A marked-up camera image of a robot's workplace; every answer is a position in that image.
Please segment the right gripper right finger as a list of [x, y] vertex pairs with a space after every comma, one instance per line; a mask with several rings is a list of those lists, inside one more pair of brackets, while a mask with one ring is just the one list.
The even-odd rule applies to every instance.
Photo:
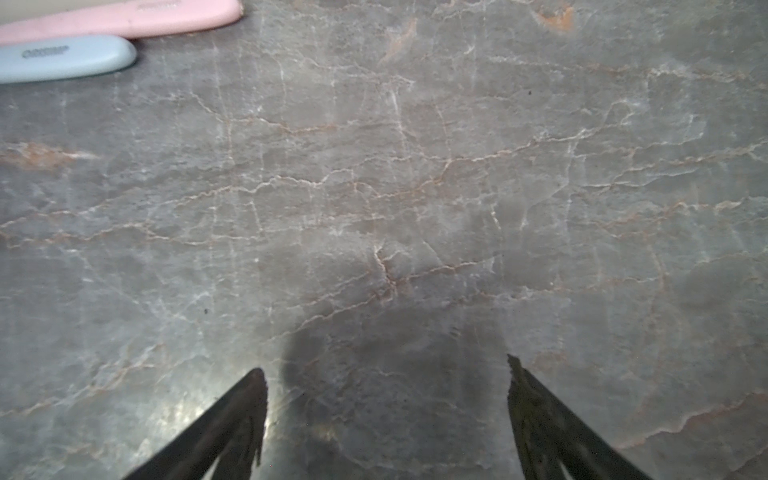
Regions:
[[509, 354], [508, 412], [526, 479], [650, 477], [612, 448]]

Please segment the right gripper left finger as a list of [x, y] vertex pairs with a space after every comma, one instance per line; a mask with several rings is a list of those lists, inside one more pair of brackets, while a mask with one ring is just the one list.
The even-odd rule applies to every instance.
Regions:
[[254, 368], [129, 479], [249, 479], [261, 463], [268, 385]]

